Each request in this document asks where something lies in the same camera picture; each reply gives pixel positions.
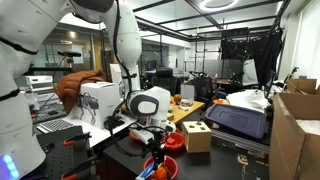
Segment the wooden tabletop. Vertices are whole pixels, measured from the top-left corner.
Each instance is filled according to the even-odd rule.
[[[174,115],[173,120],[171,120],[172,123],[178,124],[182,120],[184,120],[186,117],[190,116],[193,112],[197,111],[198,109],[204,107],[204,103],[194,101],[193,105],[190,107],[188,111],[185,111],[183,109],[180,109],[178,106],[173,106],[170,113]]]

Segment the robotic lab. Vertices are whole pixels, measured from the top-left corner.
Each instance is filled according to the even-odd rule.
[[[318,178],[317,6],[0,0],[0,180]]]

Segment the orange cloth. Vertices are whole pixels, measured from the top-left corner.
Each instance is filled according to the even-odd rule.
[[[69,113],[77,101],[81,84],[105,81],[101,70],[81,71],[64,76],[55,91],[63,102],[64,110]]]

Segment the printer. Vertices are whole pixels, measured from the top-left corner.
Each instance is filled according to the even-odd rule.
[[[33,93],[38,94],[38,102],[43,105],[48,99],[49,104],[57,104],[60,99],[54,92],[52,76],[26,76],[27,84]]]

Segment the black curtain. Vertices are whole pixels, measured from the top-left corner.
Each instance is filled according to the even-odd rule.
[[[276,72],[278,55],[282,49],[282,31],[250,40],[233,40],[224,38],[221,41],[223,59],[254,59],[259,85],[265,85],[270,70]]]

